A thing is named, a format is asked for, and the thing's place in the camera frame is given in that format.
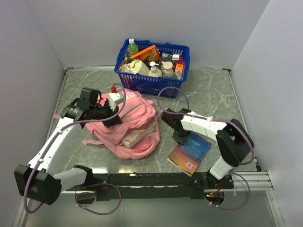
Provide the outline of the blue sunset cover book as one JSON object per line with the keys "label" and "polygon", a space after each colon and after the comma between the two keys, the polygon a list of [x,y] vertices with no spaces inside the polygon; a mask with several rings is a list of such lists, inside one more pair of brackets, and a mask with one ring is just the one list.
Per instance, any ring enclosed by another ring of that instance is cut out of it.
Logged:
{"label": "blue sunset cover book", "polygon": [[192,176],[211,147],[211,143],[191,132],[185,144],[179,143],[167,160],[188,176]]}

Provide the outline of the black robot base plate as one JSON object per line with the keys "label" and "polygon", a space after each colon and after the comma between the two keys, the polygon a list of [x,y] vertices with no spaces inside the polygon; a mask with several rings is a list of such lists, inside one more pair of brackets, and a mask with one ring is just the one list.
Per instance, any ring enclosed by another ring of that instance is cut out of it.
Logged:
{"label": "black robot base plate", "polygon": [[94,174],[93,183],[116,186],[122,199],[204,199],[206,191],[234,188],[231,176],[215,181],[204,172],[191,177],[185,173]]}

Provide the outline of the coffee photo white book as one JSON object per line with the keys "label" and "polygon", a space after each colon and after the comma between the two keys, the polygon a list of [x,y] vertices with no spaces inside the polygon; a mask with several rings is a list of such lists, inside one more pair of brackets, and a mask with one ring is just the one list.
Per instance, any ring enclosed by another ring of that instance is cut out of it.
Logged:
{"label": "coffee photo white book", "polygon": [[153,117],[149,122],[147,122],[144,125],[144,136],[142,137],[142,139],[145,139],[151,135],[154,134],[155,131],[155,126],[156,126],[156,117]]}

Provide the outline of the pink student backpack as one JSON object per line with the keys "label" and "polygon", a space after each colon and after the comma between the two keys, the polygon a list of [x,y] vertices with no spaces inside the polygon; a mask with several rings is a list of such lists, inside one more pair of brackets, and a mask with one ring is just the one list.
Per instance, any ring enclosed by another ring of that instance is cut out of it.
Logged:
{"label": "pink student backpack", "polygon": [[[148,100],[138,91],[126,89],[126,104],[119,114],[122,124],[107,128],[102,122],[87,123],[85,128],[97,140],[84,140],[84,145],[104,145],[119,158],[140,159],[152,153],[160,141],[158,118],[152,100]],[[131,130],[144,129],[144,125],[156,117],[154,134],[141,139],[132,148],[125,147],[121,140]]]}

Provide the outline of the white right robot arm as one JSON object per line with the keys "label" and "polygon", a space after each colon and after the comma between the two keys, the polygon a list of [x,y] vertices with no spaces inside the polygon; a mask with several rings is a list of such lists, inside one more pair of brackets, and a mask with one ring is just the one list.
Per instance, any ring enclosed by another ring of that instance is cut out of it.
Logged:
{"label": "white right robot arm", "polygon": [[206,180],[211,188],[218,188],[231,170],[254,160],[254,142],[236,119],[213,119],[185,108],[179,112],[165,109],[161,118],[174,130],[172,137],[179,144],[189,144],[198,134],[216,141],[220,157],[207,171]]}

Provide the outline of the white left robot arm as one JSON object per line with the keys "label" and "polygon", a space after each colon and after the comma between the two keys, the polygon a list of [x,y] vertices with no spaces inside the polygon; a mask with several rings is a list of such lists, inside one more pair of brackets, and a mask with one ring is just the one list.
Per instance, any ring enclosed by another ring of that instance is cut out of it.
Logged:
{"label": "white left robot arm", "polygon": [[71,141],[87,123],[103,122],[107,127],[121,123],[118,115],[123,107],[119,104],[125,105],[126,91],[111,89],[102,104],[99,90],[84,87],[80,97],[60,113],[55,130],[38,154],[27,165],[16,167],[14,176],[26,210],[27,199],[51,205],[65,190],[75,186],[88,190],[93,186],[93,172],[89,167],[76,165],[62,173],[56,173],[56,168]]}

